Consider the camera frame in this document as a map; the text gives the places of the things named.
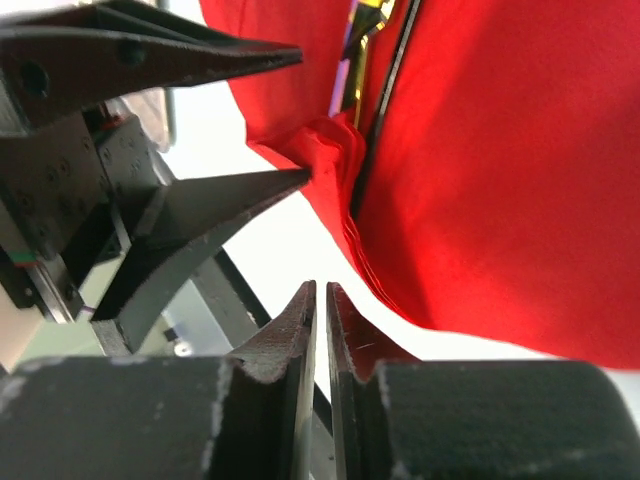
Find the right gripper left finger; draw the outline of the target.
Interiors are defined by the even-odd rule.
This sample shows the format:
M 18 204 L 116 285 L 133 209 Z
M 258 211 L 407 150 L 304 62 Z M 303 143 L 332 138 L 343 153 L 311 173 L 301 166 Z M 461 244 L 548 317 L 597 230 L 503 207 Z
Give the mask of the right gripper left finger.
M 1 382 L 5 479 L 304 479 L 316 285 L 223 356 L 51 357 Z

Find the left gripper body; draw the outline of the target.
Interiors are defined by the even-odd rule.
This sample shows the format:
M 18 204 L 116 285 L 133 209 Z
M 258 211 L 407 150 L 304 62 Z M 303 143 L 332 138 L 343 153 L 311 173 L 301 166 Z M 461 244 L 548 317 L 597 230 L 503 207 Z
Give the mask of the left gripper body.
M 93 267 L 126 249 L 174 141 L 166 99 L 116 99 L 1 141 L 1 282 L 19 309 L 76 320 Z

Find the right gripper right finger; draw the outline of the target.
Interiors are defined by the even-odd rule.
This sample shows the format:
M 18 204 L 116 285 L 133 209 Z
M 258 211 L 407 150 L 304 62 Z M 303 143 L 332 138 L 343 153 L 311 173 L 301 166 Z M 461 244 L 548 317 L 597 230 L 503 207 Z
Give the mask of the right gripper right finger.
M 597 367 L 575 361 L 422 361 L 327 295 L 341 479 L 635 479 L 639 435 Z

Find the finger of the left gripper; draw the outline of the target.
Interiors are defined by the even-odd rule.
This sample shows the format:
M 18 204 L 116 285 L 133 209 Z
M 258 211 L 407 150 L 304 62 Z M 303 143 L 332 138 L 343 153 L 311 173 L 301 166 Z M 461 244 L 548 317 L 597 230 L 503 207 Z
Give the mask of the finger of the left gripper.
M 296 46 L 240 39 L 138 1 L 12 14 L 1 19 L 1 128 L 39 131 L 130 93 L 301 60 Z
M 106 353 L 135 353 L 192 273 L 254 217 L 300 190 L 306 169 L 176 180 L 144 211 L 92 315 Z

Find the red paper napkin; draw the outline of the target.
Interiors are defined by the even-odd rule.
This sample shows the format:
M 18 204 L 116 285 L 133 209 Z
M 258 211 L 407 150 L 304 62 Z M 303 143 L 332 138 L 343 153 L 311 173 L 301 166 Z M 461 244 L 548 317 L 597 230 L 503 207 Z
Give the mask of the red paper napkin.
M 351 1 L 205 1 L 206 24 L 299 46 L 234 80 L 250 148 L 414 325 L 639 365 L 639 5 L 422 1 L 363 204 L 350 203 L 410 1 L 372 37 L 359 125 L 329 115 Z

